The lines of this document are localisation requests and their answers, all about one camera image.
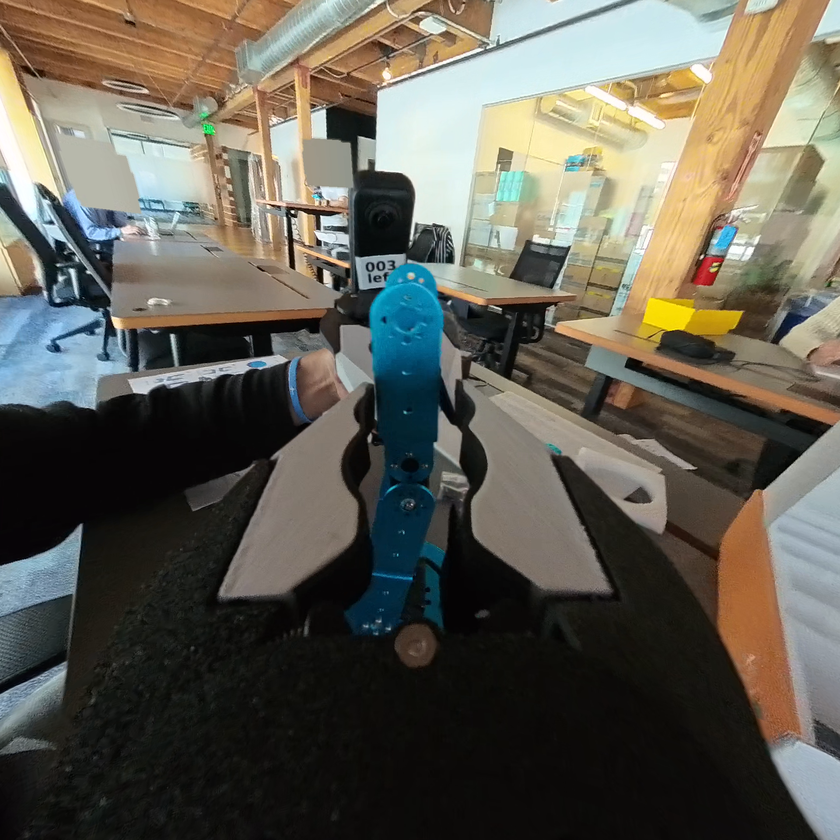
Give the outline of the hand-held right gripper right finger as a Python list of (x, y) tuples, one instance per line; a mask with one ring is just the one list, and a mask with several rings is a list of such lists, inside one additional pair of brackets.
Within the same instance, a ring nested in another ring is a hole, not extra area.
[(445, 628), (511, 608), (538, 627), (562, 602), (611, 602), (616, 588), (545, 444), (470, 384), (455, 391), (458, 465), (467, 485), (450, 515)]

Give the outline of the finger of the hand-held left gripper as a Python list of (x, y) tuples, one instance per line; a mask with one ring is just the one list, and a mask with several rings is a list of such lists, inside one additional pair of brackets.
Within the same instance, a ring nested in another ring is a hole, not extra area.
[(337, 374), (347, 393), (374, 383), (370, 329), (357, 324), (339, 328)]
[(443, 331), (440, 343), (438, 396), (456, 397), (458, 383), (462, 382), (465, 375), (469, 376), (470, 366), (470, 353), (462, 351), (446, 331)]

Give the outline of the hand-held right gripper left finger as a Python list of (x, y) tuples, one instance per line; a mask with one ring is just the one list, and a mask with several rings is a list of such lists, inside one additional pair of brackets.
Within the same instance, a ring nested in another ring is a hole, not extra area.
[(374, 391), (356, 388), (276, 457), (217, 592), (221, 605), (273, 605), (294, 618), (345, 614), (369, 588)]

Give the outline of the blue toy robot arm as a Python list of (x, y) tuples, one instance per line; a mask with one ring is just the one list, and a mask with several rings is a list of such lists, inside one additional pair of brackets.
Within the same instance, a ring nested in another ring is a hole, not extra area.
[(432, 274), (418, 264), (397, 267), (371, 305), (369, 324), (384, 475), (371, 529), (371, 583), (346, 617), (353, 634), (382, 637), (408, 623), (444, 624), (444, 552), (427, 542), (437, 509), (429, 480), (438, 440), (444, 338)]

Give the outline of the person's left forearm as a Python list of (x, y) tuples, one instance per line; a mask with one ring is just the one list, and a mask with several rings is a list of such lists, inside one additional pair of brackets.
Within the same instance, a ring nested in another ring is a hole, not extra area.
[(2, 564), (272, 456), (302, 429), (297, 374), (293, 360), (95, 408), (2, 405)]

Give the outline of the person's left hand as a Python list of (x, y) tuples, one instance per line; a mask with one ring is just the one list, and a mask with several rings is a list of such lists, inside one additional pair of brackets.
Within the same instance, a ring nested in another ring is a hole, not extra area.
[(338, 377), (332, 351), (323, 349), (302, 355), (299, 367), (301, 403), (312, 421), (348, 395)]

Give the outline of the blue wristband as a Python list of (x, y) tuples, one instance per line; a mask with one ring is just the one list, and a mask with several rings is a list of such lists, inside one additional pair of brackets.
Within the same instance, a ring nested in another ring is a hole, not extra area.
[(309, 425), (312, 419), (304, 411), (301, 403), (300, 388), (298, 381), (298, 374), (300, 371), (299, 363), (302, 357), (292, 359), (287, 367), (287, 392), (290, 403), (290, 412), (293, 417), (293, 422), (296, 426)]

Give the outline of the white foam block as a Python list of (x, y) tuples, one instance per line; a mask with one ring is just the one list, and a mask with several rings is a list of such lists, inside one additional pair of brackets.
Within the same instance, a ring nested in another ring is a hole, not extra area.
[(667, 489), (660, 471), (587, 447), (580, 448), (574, 462), (636, 525), (665, 532)]

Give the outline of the white foam sheet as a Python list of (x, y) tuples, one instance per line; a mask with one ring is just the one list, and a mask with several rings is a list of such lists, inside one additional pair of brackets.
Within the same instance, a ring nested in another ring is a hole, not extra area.
[(630, 447), (624, 448), (614, 439), (601, 437), (589, 428), (573, 423), (564, 416), (551, 412), (518, 394), (502, 392), (492, 396), (490, 400), (534, 437), (570, 457), (577, 456), (583, 448), (586, 448), (627, 463), (649, 465), (649, 468), (654, 471), (661, 471), (661, 467), (656, 462), (647, 460), (643, 455), (661, 458), (679, 469), (690, 471), (697, 469), (663, 447), (646, 448), (635, 439), (621, 435), (616, 440), (627, 443)]

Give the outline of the black mesh office chair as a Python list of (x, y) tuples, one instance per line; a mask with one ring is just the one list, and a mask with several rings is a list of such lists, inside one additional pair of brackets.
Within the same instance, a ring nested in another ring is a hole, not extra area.
[[(567, 260), (569, 246), (539, 244), (528, 240), (513, 267), (510, 279), (553, 292)], [(461, 319), (462, 329), (478, 341), (472, 358), (509, 375), (520, 346), (537, 343), (543, 338), (546, 312), (551, 301), (493, 303), (470, 305)]]

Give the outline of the open instruction booklet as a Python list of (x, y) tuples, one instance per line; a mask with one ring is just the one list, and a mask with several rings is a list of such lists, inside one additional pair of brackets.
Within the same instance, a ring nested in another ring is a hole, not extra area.
[(186, 384), (211, 382), (221, 376), (241, 375), (249, 371), (263, 371), (286, 362), (288, 362), (287, 358), (275, 354), (254, 359), (165, 369), (130, 377), (129, 388), (135, 394), (148, 394), (159, 387), (172, 389)]

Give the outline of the stack of cardboard boxes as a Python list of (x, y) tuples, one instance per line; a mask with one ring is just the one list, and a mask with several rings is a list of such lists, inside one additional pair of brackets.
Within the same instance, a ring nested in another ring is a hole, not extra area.
[(632, 211), (619, 202), (618, 164), (604, 145), (557, 161), (500, 146), (476, 168), (460, 265), (512, 277), (527, 243), (565, 249), (552, 289), (572, 295), (557, 319), (613, 312), (631, 257)]

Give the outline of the yellow plastic bin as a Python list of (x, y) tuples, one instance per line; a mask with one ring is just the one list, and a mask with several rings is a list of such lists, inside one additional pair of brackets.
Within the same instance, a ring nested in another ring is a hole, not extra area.
[(643, 315), (646, 323), (662, 332), (683, 331), (720, 336), (738, 327), (743, 311), (697, 308), (690, 299), (650, 298)]

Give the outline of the white cardboard box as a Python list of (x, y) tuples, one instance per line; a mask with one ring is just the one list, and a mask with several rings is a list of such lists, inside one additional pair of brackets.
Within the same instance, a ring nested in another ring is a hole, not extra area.
[(839, 432), (756, 490), (721, 541), (717, 626), (759, 729), (816, 838), (838, 838)]

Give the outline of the silver air duct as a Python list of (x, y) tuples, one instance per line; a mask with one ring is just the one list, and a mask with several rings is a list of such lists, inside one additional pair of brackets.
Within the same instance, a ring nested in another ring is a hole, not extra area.
[(253, 86), (297, 60), (330, 62), (387, 32), (428, 1), (303, 1), (235, 50), (238, 81)]

